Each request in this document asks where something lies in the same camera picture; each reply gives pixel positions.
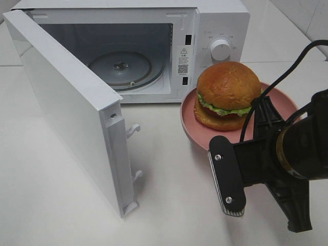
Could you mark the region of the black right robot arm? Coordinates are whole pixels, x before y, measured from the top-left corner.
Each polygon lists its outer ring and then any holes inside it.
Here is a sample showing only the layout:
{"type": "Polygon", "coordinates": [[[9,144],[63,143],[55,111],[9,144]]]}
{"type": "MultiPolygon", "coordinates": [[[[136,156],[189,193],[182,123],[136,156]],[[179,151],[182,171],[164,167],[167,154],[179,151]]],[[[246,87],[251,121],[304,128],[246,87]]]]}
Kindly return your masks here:
{"type": "Polygon", "coordinates": [[[271,99],[255,110],[253,138],[231,143],[215,136],[209,159],[222,211],[244,214],[245,187],[266,185],[288,219],[288,229],[312,229],[310,181],[327,178],[327,91],[283,119],[271,99]]]}

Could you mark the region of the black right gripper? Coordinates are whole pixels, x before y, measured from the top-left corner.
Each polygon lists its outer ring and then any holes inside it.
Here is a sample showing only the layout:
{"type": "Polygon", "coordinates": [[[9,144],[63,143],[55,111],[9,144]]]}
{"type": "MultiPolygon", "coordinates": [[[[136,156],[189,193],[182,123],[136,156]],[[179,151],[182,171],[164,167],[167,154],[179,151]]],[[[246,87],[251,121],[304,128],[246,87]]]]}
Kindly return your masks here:
{"type": "Polygon", "coordinates": [[[243,216],[244,186],[263,183],[286,215],[288,230],[299,233],[312,229],[310,184],[292,176],[278,160],[276,141],[284,124],[265,96],[255,109],[253,139],[233,145],[226,137],[215,136],[209,142],[208,156],[224,214],[243,216]]]}

